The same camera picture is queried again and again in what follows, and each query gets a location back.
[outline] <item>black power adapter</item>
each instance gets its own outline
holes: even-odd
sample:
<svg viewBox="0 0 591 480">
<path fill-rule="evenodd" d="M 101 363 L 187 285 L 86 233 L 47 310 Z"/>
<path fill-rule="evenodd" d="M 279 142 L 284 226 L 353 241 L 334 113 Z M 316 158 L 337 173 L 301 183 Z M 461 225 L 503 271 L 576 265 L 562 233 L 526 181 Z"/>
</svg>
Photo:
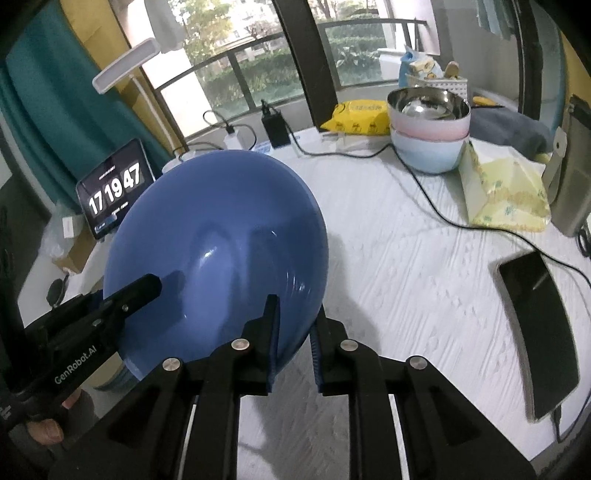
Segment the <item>black power adapter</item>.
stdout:
<svg viewBox="0 0 591 480">
<path fill-rule="evenodd" d="M 281 112 L 278 112 L 272 106 L 269 107 L 269 104 L 264 100 L 261 100 L 261 111 L 262 126 L 265 127 L 271 146 L 273 148 L 279 148 L 289 145 L 291 140 Z"/>
</svg>

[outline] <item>yellow tissue pack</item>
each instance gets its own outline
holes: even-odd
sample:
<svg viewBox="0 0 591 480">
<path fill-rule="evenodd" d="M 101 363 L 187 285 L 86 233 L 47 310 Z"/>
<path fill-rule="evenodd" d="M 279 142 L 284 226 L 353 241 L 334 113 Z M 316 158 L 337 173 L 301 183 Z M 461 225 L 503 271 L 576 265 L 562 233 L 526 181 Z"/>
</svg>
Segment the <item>yellow tissue pack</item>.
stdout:
<svg viewBox="0 0 591 480">
<path fill-rule="evenodd" d="M 544 165 L 512 147 L 471 138 L 458 168 L 471 225 L 542 232 L 550 223 Z"/>
<path fill-rule="evenodd" d="M 388 102 L 351 100 L 339 103 L 332 118 L 320 127 L 331 132 L 353 135 L 389 135 Z"/>
</svg>

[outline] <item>table surface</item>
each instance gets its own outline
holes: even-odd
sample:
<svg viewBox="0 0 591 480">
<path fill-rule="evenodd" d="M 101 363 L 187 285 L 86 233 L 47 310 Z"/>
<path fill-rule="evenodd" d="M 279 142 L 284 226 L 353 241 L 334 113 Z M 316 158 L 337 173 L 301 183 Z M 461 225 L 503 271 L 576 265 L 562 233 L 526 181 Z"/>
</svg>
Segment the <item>table surface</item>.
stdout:
<svg viewBox="0 0 591 480">
<path fill-rule="evenodd" d="M 334 148 L 315 130 L 299 135 L 310 151 Z M 377 147 L 356 153 L 372 150 Z M 493 279 L 503 260 L 527 246 L 508 235 L 444 224 L 390 150 L 367 160 L 306 158 L 292 147 L 269 154 L 306 182 L 322 210 L 329 236 L 327 315 L 382 356 L 427 358 L 527 459 L 551 445 L 550 419 L 527 420 L 518 351 Z M 466 221 L 456 171 L 419 178 L 442 214 Z M 591 275 L 591 262 L 574 239 L 552 224 L 526 236 Z M 68 297 L 100 278 L 108 246 L 99 245 L 83 274 L 73 277 Z M 563 404 L 565 431 L 591 388 L 591 292 L 578 275 L 556 265 L 549 269 L 570 319 L 580 368 L 579 386 Z M 269 397 L 242 400 L 238 478 L 348 478 L 348 428 L 347 399 L 317 393 L 306 341 Z"/>
</svg>

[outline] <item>metal railing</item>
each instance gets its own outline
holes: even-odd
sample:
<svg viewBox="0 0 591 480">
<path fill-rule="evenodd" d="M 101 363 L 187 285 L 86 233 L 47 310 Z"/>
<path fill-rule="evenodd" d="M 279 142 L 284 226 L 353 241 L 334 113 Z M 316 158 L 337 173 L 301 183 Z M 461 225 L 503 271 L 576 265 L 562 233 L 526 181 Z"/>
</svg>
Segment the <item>metal railing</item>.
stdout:
<svg viewBox="0 0 591 480">
<path fill-rule="evenodd" d="M 331 69 L 331 74 L 333 77 L 333 81 L 335 83 L 336 90 L 342 89 L 343 85 L 341 84 L 341 81 L 340 81 L 339 72 L 337 71 L 335 58 L 334 58 L 334 55 L 332 53 L 332 49 L 330 46 L 330 38 L 327 35 L 326 30 L 329 28 L 345 26 L 345 25 L 368 25 L 368 24 L 401 25 L 402 32 L 404 35 L 405 44 L 415 48 L 416 50 L 421 51 L 423 49 L 423 45 L 420 40 L 420 35 L 418 33 L 418 26 L 419 25 L 427 25 L 427 22 L 425 20 L 407 20 L 407 19 L 402 19 L 402 18 L 360 18 L 360 19 L 354 19 L 354 20 L 338 20 L 338 21 L 329 21 L 329 22 L 318 23 L 317 28 L 318 28 L 320 38 L 321 38 L 323 46 L 324 46 L 324 53 L 325 53 L 327 60 L 329 62 L 329 67 Z M 414 29 L 414 38 L 415 38 L 414 45 L 412 42 L 409 27 L 412 27 Z M 169 81 L 163 83 L 159 87 L 156 87 L 155 88 L 156 98 L 158 100 L 158 103 L 160 103 L 160 106 L 162 107 L 163 111 L 165 112 L 168 121 L 171 124 L 173 124 L 176 128 L 178 128 L 178 125 L 176 124 L 176 121 L 175 121 L 172 113 L 170 112 L 170 109 L 168 108 L 166 101 L 164 100 L 164 97 L 162 95 L 162 91 L 164 89 L 170 87 L 174 83 L 178 82 L 182 78 L 186 77 L 187 75 L 195 73 L 195 72 L 213 64 L 214 62 L 217 62 L 217 61 L 223 60 L 223 59 L 228 60 L 228 63 L 230 65 L 230 67 L 232 68 L 234 75 L 236 76 L 236 81 L 240 87 L 240 90 L 242 92 L 242 95 L 244 96 L 244 100 L 246 102 L 246 105 L 248 107 L 248 110 L 241 112 L 239 114 L 239 116 L 258 111 L 259 107 L 256 105 L 256 103 L 252 97 L 252 92 L 250 90 L 250 87 L 248 86 L 248 82 L 246 81 L 246 77 L 240 67 L 240 62 L 236 58 L 236 55 L 238 53 L 246 50 L 247 48 L 257 47 L 265 42 L 279 40 L 282 38 L 285 38 L 285 35 L 283 32 L 273 33 L 271 35 L 266 35 L 265 37 L 257 38 L 256 40 L 239 45 L 237 47 L 230 48 L 230 49 L 225 50 L 221 53 L 218 53 L 214 56 L 211 56 L 208 59 L 201 61 L 200 63 L 197 63 L 196 65 L 192 66 L 191 68 L 189 68 L 189 69 L 185 70 L 184 72 L 178 74 L 177 76 L 173 77 Z M 380 82 L 367 82 L 367 83 L 376 84 L 376 83 L 380 83 Z M 292 99 L 292 98 L 285 98 L 285 99 L 282 99 L 282 101 Z"/>
</svg>

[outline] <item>digital clock display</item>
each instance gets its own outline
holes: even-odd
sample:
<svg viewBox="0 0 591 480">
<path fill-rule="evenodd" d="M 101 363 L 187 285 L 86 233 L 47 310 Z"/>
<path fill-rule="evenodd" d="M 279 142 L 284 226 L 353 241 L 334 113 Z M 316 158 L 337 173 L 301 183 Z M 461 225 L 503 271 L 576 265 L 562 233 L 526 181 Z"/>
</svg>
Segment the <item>digital clock display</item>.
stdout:
<svg viewBox="0 0 591 480">
<path fill-rule="evenodd" d="M 83 180 L 76 192 L 96 239 L 115 229 L 154 176 L 144 148 L 134 139 L 119 149 Z"/>
</svg>

